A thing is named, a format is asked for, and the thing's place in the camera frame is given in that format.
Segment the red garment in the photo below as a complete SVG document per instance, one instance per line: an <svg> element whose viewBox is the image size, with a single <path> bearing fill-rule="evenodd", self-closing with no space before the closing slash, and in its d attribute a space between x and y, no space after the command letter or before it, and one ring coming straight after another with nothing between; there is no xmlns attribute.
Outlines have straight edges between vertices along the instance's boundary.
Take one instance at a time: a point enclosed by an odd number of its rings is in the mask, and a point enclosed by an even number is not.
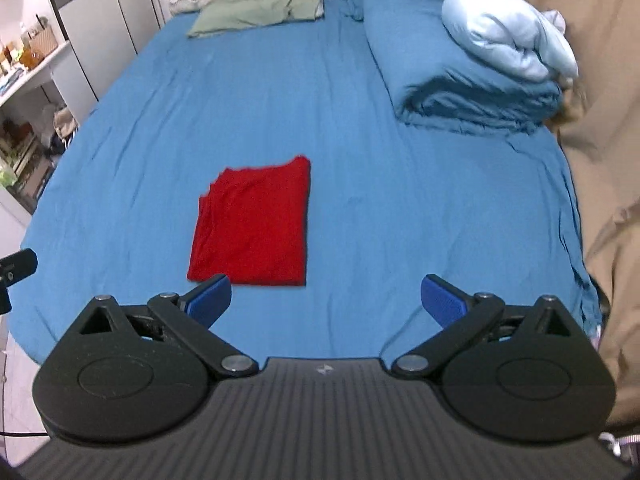
<svg viewBox="0 0 640 480"><path fill-rule="evenodd" d="M186 277L215 274L235 285L306 284L311 163L227 168L198 200Z"/></svg>

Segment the white cluttered shelf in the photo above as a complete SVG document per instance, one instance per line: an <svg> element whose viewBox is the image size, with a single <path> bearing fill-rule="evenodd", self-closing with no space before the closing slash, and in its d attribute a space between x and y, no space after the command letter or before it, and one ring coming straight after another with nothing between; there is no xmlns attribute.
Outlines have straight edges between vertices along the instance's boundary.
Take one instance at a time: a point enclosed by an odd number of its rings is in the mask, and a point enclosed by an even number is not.
<svg viewBox="0 0 640 480"><path fill-rule="evenodd" d="M67 52L44 16L1 46L1 187L29 214L78 129L53 78Z"/></svg>

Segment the blue bed sheet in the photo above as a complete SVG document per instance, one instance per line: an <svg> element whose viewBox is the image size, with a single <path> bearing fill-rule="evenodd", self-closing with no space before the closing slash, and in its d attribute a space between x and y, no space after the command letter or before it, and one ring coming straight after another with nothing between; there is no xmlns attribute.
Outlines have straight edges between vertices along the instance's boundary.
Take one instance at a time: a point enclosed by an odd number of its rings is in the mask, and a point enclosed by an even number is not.
<svg viewBox="0 0 640 480"><path fill-rule="evenodd" d="M510 304L558 296L601 319L582 261L570 167L546 128L476 136L398 122L363 24L326 15L191 39L178 16L80 127L24 245L36 273L10 290L13 338L44 360L89 300L186 292L198 200L222 170L310 160L307 279L238 287L215 324L256 360L380 356L437 332L435 273Z"/></svg>

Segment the beige curtain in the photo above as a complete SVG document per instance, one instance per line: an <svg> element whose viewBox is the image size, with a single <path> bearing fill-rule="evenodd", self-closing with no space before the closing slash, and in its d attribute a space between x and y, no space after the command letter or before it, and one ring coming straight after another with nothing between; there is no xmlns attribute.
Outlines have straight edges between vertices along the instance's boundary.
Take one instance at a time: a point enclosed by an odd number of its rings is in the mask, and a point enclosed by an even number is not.
<svg viewBox="0 0 640 480"><path fill-rule="evenodd" d="M639 0L527 0L559 10L579 65L554 122L578 196L582 251L608 320L612 426L639 419Z"/></svg>

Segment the grey white wardrobe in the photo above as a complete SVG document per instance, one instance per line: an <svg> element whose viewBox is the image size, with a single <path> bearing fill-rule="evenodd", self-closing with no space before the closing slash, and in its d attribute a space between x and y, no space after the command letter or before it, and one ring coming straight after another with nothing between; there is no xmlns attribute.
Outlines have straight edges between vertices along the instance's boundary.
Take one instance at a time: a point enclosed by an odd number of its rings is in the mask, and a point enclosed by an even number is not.
<svg viewBox="0 0 640 480"><path fill-rule="evenodd" d="M52 79L73 118L84 122L163 25L156 0L50 0L63 53Z"/></svg>

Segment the blue folded duvet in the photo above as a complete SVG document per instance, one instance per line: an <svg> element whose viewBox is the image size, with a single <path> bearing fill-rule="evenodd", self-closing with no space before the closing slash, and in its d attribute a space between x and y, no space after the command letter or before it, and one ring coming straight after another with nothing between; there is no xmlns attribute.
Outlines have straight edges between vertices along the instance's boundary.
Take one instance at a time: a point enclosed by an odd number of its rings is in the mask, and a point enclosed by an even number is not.
<svg viewBox="0 0 640 480"><path fill-rule="evenodd" d="M553 80L504 74L469 54L440 18L444 0L347 0L363 24L395 116L410 126L477 136L530 133L563 101Z"/></svg>

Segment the green pillow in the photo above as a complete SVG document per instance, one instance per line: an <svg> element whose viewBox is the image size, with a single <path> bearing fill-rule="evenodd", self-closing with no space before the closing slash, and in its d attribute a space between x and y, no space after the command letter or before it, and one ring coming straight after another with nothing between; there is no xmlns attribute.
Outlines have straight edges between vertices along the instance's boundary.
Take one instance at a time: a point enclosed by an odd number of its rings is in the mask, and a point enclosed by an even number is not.
<svg viewBox="0 0 640 480"><path fill-rule="evenodd" d="M201 8L188 32L190 39L323 16L323 0L213 0Z"/></svg>

